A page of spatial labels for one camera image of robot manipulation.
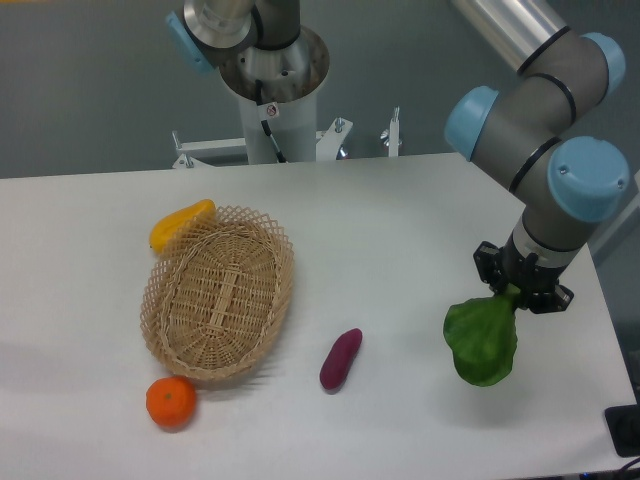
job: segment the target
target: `metal bracket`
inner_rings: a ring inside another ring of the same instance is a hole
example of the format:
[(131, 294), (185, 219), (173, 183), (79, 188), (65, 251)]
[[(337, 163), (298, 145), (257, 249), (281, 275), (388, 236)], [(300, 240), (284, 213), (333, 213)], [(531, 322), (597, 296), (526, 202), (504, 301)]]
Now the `metal bracket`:
[(353, 122), (338, 117), (316, 143), (316, 162), (333, 162), (339, 157), (346, 158), (342, 144), (353, 128)]
[[(335, 161), (347, 158), (348, 154), (343, 143), (352, 128), (353, 122), (338, 117), (326, 132), (316, 132), (316, 161)], [(214, 165), (198, 161), (196, 158), (211, 158), (215, 163), (216, 158), (246, 155), (247, 153), (247, 144), (244, 138), (182, 143), (178, 138), (178, 132), (174, 130), (171, 135), (176, 154), (179, 157), (172, 168), (211, 167)]]

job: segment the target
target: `leafy green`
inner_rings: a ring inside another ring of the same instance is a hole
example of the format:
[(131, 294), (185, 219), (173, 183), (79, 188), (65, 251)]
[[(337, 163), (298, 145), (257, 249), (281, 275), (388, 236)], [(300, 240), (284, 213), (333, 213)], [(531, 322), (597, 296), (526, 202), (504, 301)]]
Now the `leafy green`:
[(492, 298), (473, 298), (449, 308), (444, 338), (460, 377), (472, 385), (495, 385), (511, 372), (516, 353), (519, 290), (509, 287)]

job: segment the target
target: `woven basket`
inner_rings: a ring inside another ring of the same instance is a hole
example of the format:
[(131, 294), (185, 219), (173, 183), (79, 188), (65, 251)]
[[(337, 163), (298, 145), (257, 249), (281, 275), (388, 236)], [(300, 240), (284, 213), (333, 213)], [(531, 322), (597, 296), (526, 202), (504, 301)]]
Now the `woven basket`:
[(222, 207), (167, 243), (142, 303), (142, 334), (171, 372), (223, 380), (273, 344), (291, 298), (293, 250), (268, 215)]

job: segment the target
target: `white table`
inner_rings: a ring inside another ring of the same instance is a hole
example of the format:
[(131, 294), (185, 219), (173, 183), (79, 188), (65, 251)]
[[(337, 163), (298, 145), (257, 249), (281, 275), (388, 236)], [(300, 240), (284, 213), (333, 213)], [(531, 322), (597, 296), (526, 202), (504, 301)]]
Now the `white table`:
[[(161, 432), (165, 372), (139, 328), (148, 233), (201, 198), (268, 212), (296, 253), (294, 298), (255, 374)], [(518, 312), (512, 374), (460, 380), (448, 307), (488, 296), (472, 253), (522, 205), (455, 154), (0, 181), (0, 478), (504, 479), (617, 468), (603, 418), (634, 401), (588, 251), (569, 311)], [(343, 390), (318, 373), (364, 343)]]

